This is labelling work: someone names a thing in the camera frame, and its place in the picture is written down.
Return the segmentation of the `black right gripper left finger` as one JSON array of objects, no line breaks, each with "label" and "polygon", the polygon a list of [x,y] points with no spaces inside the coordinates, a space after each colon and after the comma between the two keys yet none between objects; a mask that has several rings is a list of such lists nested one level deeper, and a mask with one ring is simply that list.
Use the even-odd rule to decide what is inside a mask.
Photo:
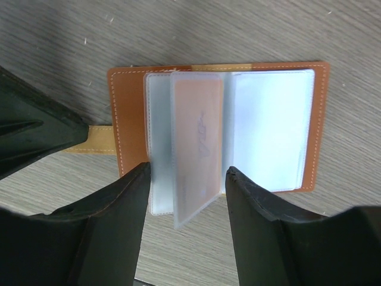
[{"label": "black right gripper left finger", "polygon": [[149,163],[87,197],[38,214],[36,285],[133,285],[151,183]]}]

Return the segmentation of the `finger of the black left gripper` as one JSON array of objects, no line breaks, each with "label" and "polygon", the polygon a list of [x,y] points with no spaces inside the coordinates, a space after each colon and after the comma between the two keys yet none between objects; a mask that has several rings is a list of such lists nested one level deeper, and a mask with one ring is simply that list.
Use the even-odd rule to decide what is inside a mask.
[{"label": "finger of the black left gripper", "polygon": [[1,69],[1,178],[85,142],[88,132],[77,113]]}]

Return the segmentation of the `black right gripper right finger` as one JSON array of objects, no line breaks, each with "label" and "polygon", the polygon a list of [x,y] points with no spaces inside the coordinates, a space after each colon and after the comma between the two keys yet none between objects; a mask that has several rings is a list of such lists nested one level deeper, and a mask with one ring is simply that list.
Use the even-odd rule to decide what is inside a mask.
[{"label": "black right gripper right finger", "polygon": [[226,198],[240,285],[342,285],[328,241],[340,214],[295,206],[235,167],[226,174]]}]

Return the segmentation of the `brown leather card holder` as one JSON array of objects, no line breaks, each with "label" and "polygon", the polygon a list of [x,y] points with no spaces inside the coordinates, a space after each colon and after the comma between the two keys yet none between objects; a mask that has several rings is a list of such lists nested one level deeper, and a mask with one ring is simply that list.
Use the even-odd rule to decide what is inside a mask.
[{"label": "brown leather card holder", "polygon": [[88,139],[69,152],[114,154],[121,175],[149,161],[151,214],[171,214],[175,227],[183,226],[174,215],[176,73],[212,73],[223,81],[219,196],[231,166],[271,192],[314,188],[330,73],[324,61],[112,68],[112,125],[91,126]]}]

